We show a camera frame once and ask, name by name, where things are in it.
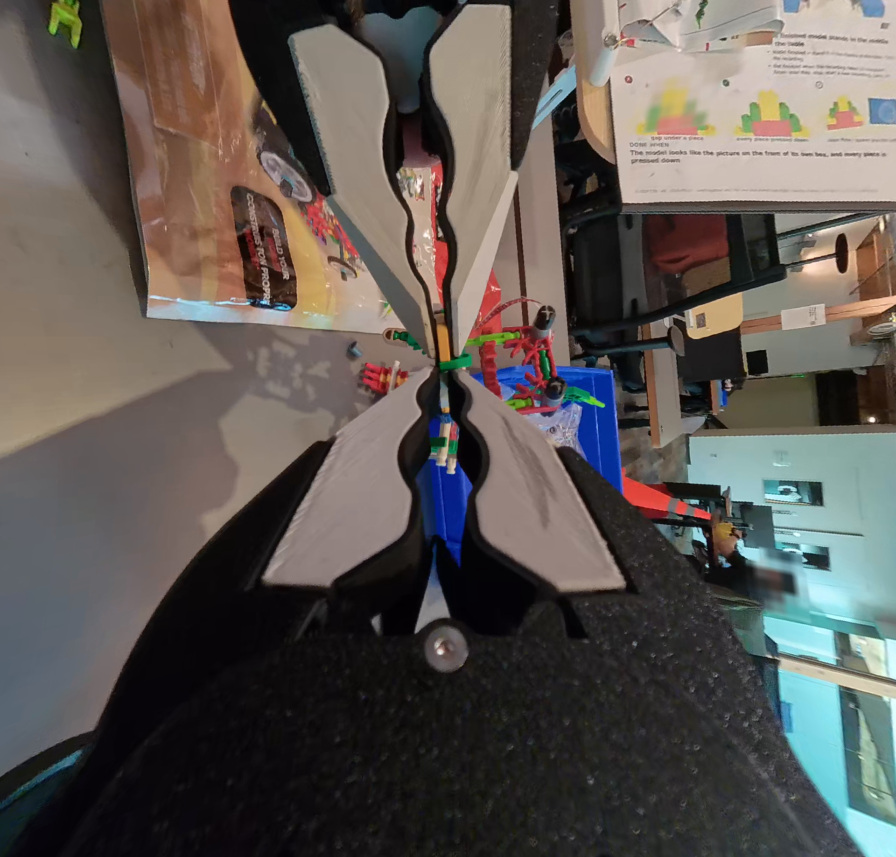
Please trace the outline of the black metal frame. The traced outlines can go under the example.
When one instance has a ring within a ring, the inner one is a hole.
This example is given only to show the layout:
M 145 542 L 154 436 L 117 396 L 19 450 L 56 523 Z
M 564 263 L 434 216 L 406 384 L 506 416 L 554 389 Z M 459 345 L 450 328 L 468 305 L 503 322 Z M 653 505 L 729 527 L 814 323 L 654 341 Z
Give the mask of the black metal frame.
M 565 262 L 574 345 L 588 366 L 607 356 L 630 393 L 646 390 L 644 358 L 609 348 L 673 317 L 683 334 L 716 333 L 706 310 L 788 275 L 772 214 L 596 215 L 574 226 Z

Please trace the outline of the crumpled clear plastic bag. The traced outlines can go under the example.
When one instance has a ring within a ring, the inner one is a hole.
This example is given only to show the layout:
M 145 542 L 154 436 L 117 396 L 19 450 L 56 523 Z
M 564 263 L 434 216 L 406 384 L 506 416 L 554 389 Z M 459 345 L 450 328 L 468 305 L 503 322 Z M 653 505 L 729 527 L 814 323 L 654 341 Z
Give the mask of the crumpled clear plastic bag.
M 564 403 L 551 413 L 525 414 L 523 417 L 539 429 L 557 448 L 573 449 L 585 457 L 579 438 L 582 406 Z

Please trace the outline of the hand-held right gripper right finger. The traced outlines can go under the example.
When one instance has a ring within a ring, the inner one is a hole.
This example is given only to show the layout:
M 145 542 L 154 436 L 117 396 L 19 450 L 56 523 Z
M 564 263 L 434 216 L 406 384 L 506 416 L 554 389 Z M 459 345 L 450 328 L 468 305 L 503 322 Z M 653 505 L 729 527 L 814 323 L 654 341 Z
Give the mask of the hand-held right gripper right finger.
M 603 524 L 612 508 L 626 509 L 621 492 L 464 370 L 452 372 L 452 409 L 476 546 L 551 594 L 623 592 Z

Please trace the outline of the blue plastic bin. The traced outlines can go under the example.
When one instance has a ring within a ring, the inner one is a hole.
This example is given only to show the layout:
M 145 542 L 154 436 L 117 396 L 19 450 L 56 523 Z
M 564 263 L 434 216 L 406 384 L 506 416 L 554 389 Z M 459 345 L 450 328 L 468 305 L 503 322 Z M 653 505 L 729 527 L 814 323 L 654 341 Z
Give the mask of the blue plastic bin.
M 570 386 L 588 391 L 603 409 L 582 405 L 579 438 L 587 462 L 619 492 L 623 490 L 623 465 L 619 444 L 616 412 L 616 382 L 613 372 L 604 368 L 582 366 L 558 367 L 559 375 Z M 456 467 L 454 474 L 429 464 L 433 497 L 433 532 L 441 537 L 456 564 L 461 563 L 462 536 L 466 507 L 472 486 L 468 477 Z

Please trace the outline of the red yellow toy assembly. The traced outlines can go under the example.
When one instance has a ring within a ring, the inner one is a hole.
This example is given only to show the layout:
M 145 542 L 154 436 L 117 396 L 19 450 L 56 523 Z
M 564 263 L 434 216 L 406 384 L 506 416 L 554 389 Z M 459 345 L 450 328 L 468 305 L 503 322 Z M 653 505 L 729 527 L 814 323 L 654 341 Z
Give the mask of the red yellow toy assembly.
M 408 377 L 409 372 L 403 370 L 397 360 L 385 366 L 367 361 L 360 371 L 359 385 L 365 392 L 379 398 L 402 386 Z

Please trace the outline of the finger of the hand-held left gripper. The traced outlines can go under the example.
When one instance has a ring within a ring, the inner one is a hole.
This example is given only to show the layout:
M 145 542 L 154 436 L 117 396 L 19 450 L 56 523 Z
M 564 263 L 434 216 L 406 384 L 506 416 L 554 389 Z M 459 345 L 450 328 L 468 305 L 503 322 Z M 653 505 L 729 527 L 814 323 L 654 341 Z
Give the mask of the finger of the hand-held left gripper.
M 397 119 L 383 61 L 330 23 L 292 34 L 288 44 L 330 185 L 330 209 L 399 321 L 434 355 L 412 216 L 387 160 Z
M 437 220 L 453 355 L 476 325 L 517 187 L 511 166 L 511 9 L 466 4 L 428 50 L 428 89 L 443 139 Z

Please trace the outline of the crumpled toy booklet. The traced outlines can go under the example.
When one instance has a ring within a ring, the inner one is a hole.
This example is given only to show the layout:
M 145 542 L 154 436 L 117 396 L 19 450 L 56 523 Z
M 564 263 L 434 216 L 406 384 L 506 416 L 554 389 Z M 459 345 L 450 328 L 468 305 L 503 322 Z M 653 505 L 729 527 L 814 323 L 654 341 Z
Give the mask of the crumpled toy booklet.
M 739 49 L 784 26 L 783 0 L 617 0 L 623 44 L 683 53 Z

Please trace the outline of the dark wall sign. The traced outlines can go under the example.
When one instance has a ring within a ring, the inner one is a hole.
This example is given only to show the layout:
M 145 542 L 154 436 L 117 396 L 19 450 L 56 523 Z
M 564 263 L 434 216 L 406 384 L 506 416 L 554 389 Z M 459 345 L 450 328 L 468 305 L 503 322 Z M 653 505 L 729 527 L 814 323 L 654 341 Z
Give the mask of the dark wall sign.
M 774 549 L 782 560 L 798 563 L 805 569 L 831 571 L 831 552 L 827 546 L 776 541 Z
M 823 507 L 825 504 L 823 483 L 764 479 L 763 500 L 772 506 Z

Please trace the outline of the small multicolour toy model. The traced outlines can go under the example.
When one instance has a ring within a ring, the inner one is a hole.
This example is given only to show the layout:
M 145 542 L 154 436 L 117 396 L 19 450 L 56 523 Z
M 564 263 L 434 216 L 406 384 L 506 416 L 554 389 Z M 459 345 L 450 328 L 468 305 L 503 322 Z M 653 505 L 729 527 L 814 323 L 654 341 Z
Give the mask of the small multicolour toy model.
M 423 351 L 423 348 L 417 343 L 415 338 L 404 329 L 395 327 L 387 328 L 383 333 L 384 339 L 389 343 L 401 343 L 408 345 L 415 351 Z M 440 389 L 439 389 L 439 433 L 438 436 L 431 441 L 431 457 L 434 458 L 435 465 L 446 468 L 448 474 L 454 474 L 457 465 L 457 445 L 458 434 L 456 425 L 451 415 L 450 395 L 449 395 L 449 375 L 440 373 Z

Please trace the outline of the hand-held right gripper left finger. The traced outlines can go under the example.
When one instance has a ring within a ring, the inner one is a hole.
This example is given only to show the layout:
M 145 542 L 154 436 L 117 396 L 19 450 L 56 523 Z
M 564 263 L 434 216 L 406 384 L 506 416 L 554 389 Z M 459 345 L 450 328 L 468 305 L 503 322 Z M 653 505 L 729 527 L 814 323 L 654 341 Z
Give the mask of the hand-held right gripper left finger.
M 330 589 L 409 532 L 437 394 L 437 369 L 418 370 L 337 433 L 264 583 Z

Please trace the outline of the white instruction sheet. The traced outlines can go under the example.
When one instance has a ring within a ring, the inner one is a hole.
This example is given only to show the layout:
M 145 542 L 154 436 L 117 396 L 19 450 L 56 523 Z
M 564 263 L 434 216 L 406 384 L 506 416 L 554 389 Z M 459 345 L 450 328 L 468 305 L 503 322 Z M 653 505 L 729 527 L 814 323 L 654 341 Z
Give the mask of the white instruction sheet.
M 894 208 L 895 0 L 782 6 L 782 32 L 744 48 L 621 44 L 624 205 Z

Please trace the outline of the red toy model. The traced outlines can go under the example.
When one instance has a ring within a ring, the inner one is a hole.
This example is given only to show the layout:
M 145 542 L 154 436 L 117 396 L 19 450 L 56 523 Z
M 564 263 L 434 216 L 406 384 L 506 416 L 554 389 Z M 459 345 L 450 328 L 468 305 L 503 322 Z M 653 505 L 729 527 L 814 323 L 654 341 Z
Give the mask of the red toy model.
M 531 325 L 502 324 L 501 315 L 505 310 L 532 302 L 531 298 L 520 297 L 500 303 L 474 325 L 466 347 L 478 352 L 483 385 L 501 396 L 496 356 L 497 348 L 502 347 L 510 352 L 510 358 L 521 359 L 523 379 L 516 385 L 514 395 L 503 399 L 517 414 L 550 415 L 566 404 L 605 408 L 604 402 L 586 390 L 570 386 L 559 375 L 553 353 L 556 312 L 552 306 L 540 305 Z

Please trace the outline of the black disc on pole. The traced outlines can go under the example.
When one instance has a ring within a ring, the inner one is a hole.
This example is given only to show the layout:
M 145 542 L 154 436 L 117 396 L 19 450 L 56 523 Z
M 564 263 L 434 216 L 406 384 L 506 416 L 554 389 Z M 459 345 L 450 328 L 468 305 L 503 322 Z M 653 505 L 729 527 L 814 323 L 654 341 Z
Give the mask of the black disc on pole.
M 577 329 L 572 337 L 588 356 L 622 356 L 655 350 L 670 350 L 676 356 L 685 354 L 685 338 L 676 325 L 664 328 L 654 336 L 651 325 L 632 325 L 613 331 L 594 328 Z
M 817 233 L 798 233 L 790 232 L 787 235 L 778 235 L 778 252 L 783 255 L 786 248 L 799 248 L 799 251 L 808 250 L 816 247 Z M 803 269 L 827 261 L 834 261 L 835 268 L 838 273 L 845 274 L 849 263 L 849 248 L 847 237 L 841 233 L 836 236 L 833 250 L 818 254 L 812 257 L 801 257 L 799 259 L 784 262 L 784 267 L 788 270 L 788 274 L 796 274 Z

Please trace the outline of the yellow-green clip connector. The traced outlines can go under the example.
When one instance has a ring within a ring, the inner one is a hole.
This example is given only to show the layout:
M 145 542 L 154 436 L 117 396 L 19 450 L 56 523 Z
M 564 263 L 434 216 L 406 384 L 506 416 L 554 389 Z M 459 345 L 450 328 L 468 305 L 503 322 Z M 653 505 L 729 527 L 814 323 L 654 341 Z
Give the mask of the yellow-green clip connector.
M 50 6 L 49 34 L 64 34 L 73 49 L 78 49 L 83 33 L 80 8 L 80 0 L 55 0 Z

